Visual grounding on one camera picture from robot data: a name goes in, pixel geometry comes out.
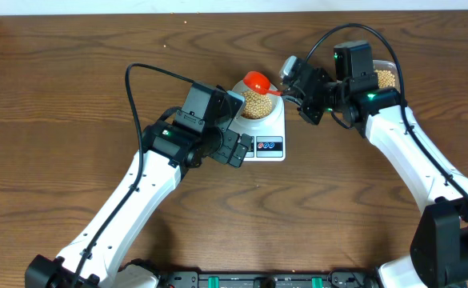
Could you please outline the orange plastic scoop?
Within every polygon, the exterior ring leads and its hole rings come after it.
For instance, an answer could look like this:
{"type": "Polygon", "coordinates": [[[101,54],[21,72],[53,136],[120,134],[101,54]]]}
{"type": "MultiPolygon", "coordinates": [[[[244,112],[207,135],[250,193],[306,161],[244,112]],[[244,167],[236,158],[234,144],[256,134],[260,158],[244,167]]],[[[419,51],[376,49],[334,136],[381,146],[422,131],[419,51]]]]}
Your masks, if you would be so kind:
{"type": "Polygon", "coordinates": [[[260,72],[250,71],[243,78],[242,82],[250,88],[252,91],[258,94],[272,94],[276,96],[281,96],[282,93],[277,90],[272,90],[270,88],[269,79],[260,72]]]}

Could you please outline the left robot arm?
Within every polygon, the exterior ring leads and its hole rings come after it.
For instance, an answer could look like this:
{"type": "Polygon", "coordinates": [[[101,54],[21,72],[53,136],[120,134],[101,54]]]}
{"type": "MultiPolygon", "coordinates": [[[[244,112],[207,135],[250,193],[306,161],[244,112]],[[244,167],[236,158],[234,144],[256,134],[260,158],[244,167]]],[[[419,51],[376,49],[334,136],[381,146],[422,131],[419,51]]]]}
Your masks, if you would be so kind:
{"type": "Polygon", "coordinates": [[[53,260],[38,255],[25,272],[27,287],[156,287],[141,263],[122,261],[142,228],[204,157],[239,167],[251,137],[227,123],[184,126],[163,120],[145,128],[141,148],[120,184],[87,227],[53,260]]]}

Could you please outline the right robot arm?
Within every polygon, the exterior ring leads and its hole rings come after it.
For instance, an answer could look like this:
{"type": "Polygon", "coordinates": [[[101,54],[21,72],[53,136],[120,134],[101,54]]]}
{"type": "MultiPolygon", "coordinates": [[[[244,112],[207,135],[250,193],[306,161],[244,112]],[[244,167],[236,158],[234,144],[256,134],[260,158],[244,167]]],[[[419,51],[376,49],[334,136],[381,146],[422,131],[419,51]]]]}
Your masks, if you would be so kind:
{"type": "Polygon", "coordinates": [[[468,178],[442,155],[417,124],[402,92],[378,83],[370,45],[334,47],[336,77],[302,58],[289,57],[280,70],[285,100],[300,116],[319,124],[340,112],[389,160],[406,184],[421,219],[407,256],[381,265],[382,287],[448,287],[468,281],[468,178]]]}

